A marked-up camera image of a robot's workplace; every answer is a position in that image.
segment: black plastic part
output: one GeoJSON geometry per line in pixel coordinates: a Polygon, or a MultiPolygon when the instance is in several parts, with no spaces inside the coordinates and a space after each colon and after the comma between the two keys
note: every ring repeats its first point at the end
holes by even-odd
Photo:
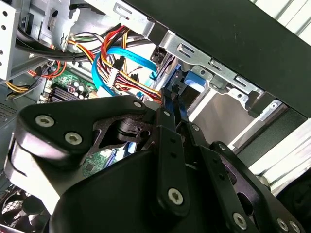
{"type": "Polygon", "coordinates": [[[304,231],[294,216],[225,144],[213,142],[210,149],[221,155],[222,162],[236,176],[237,182],[234,184],[234,189],[237,193],[243,193],[251,203],[251,206],[247,208],[253,209],[252,217],[256,221],[259,232],[284,232],[277,223],[278,218],[282,219],[289,226],[289,232],[295,232],[290,227],[290,221],[293,221],[299,226],[301,231],[304,231]]]}
{"type": "MultiPolygon", "coordinates": [[[[143,117],[146,107],[140,102],[141,107],[138,108],[134,102],[140,101],[135,97],[119,96],[31,105],[21,110],[17,117],[15,139],[30,153],[59,168],[77,168],[88,152],[104,149],[100,148],[101,141],[115,121],[143,117]],[[35,122],[39,115],[52,117],[55,124],[47,128],[40,127],[35,122]],[[93,130],[99,130],[96,138],[93,138],[93,130]],[[65,134],[69,132],[78,133],[82,142],[79,145],[68,143],[65,134]]],[[[124,143],[114,141],[111,145],[124,143]]]]}
{"type": "Polygon", "coordinates": [[[307,232],[311,231],[311,168],[283,189],[277,199],[307,232]]]}
{"type": "Polygon", "coordinates": [[[166,27],[156,22],[148,36],[148,39],[155,45],[159,46],[167,31],[168,29],[166,27]]]}
{"type": "Polygon", "coordinates": [[[216,232],[219,221],[210,210],[218,206],[207,198],[210,191],[202,185],[198,171],[186,166],[191,199],[187,217],[176,223],[153,215],[150,202],[155,201],[156,164],[153,153],[140,151],[74,185],[58,202],[50,233],[216,232]]]}
{"type": "Polygon", "coordinates": [[[238,153],[238,158],[250,167],[306,120],[307,118],[295,110],[288,109],[249,142],[247,147],[238,153]]]}
{"type": "Polygon", "coordinates": [[[214,190],[220,210],[222,213],[221,221],[232,232],[258,232],[255,225],[244,213],[243,207],[238,199],[238,196],[232,186],[231,180],[223,166],[219,154],[210,150],[205,141],[204,135],[201,130],[197,131],[192,127],[192,123],[186,125],[188,135],[192,142],[192,151],[196,155],[196,160],[199,164],[202,174],[209,181],[212,189],[214,190]],[[234,222],[232,217],[233,213],[239,213],[245,219],[247,224],[246,229],[241,229],[234,222]]]}
{"type": "Polygon", "coordinates": [[[114,64],[112,65],[113,68],[117,70],[122,70],[122,67],[124,65],[125,57],[121,56],[119,59],[117,59],[114,64]]]}
{"type": "Polygon", "coordinates": [[[249,101],[254,103],[252,106],[247,105],[246,103],[246,109],[248,110],[248,114],[253,117],[257,118],[259,115],[262,113],[262,111],[271,104],[272,101],[274,101],[276,98],[269,93],[265,92],[259,100],[256,100],[258,96],[258,93],[255,95],[255,93],[250,94],[250,99],[249,101]]]}
{"type": "Polygon", "coordinates": [[[301,114],[311,117],[310,46],[252,2],[125,2],[301,114]]]}

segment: black wire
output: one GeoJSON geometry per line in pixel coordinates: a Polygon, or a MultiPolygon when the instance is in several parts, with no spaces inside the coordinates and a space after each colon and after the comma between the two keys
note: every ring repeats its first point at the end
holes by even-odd
{"type": "MultiPolygon", "coordinates": [[[[103,33],[102,36],[106,36],[108,33],[115,31],[116,28],[119,28],[118,24],[117,26],[109,29],[107,32],[103,33]]],[[[74,54],[72,52],[61,52],[57,50],[53,50],[51,48],[48,48],[42,44],[40,44],[38,41],[32,39],[29,37],[21,28],[18,28],[19,33],[17,34],[17,40],[15,47],[19,50],[23,50],[29,53],[36,54],[40,57],[44,57],[51,60],[58,60],[58,61],[66,61],[71,62],[74,58],[74,54]]],[[[97,48],[94,48],[91,50],[91,52],[100,51],[100,46],[97,48]]],[[[75,61],[87,61],[87,56],[84,53],[77,53],[75,54],[75,61]]]]}

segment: orange wire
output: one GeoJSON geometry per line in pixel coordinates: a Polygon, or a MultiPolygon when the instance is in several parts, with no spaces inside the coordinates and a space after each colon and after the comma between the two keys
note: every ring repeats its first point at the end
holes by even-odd
{"type": "Polygon", "coordinates": [[[60,71],[58,74],[55,74],[55,75],[42,75],[43,78],[56,78],[60,75],[62,75],[66,69],[66,65],[67,65],[67,62],[64,63],[64,67],[62,69],[62,71],[60,71]]]}

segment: silver metal chassis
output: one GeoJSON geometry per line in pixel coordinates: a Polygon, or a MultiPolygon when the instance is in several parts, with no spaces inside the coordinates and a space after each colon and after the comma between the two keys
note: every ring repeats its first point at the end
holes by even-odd
{"type": "Polygon", "coordinates": [[[11,76],[13,53],[20,10],[0,1],[0,78],[11,76]]]}
{"type": "Polygon", "coordinates": [[[76,9],[72,13],[72,17],[69,18],[69,6],[70,0],[48,0],[40,33],[40,39],[63,51],[67,46],[71,27],[78,20],[80,14],[80,10],[76,9]],[[51,17],[54,11],[58,11],[57,18],[51,17]]]}

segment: yellow wire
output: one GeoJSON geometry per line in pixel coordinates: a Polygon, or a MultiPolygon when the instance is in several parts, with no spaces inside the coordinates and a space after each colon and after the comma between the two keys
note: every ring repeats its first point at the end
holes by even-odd
{"type": "Polygon", "coordinates": [[[28,88],[24,88],[24,87],[18,87],[13,85],[12,83],[8,82],[8,84],[13,87],[14,89],[20,90],[20,91],[28,91],[28,88]]]}
{"type": "Polygon", "coordinates": [[[16,90],[14,89],[14,87],[10,86],[10,83],[9,82],[5,82],[5,84],[14,92],[17,92],[17,93],[24,93],[25,91],[21,91],[21,90],[16,90]]]}
{"type": "MultiPolygon", "coordinates": [[[[126,49],[127,35],[128,35],[128,33],[126,32],[126,33],[124,34],[124,36],[123,36],[123,48],[124,48],[124,49],[126,49]]],[[[126,59],[124,60],[124,72],[125,72],[126,74],[128,74],[128,73],[127,73],[127,63],[126,63],[126,59]]]]}
{"type": "Polygon", "coordinates": [[[78,47],[78,48],[89,58],[89,60],[92,61],[92,63],[94,62],[94,60],[89,56],[89,54],[87,53],[87,51],[86,51],[79,43],[76,43],[76,42],[74,42],[74,41],[72,41],[72,40],[69,40],[68,43],[73,44],[73,45],[75,45],[76,47],[78,47]]]}

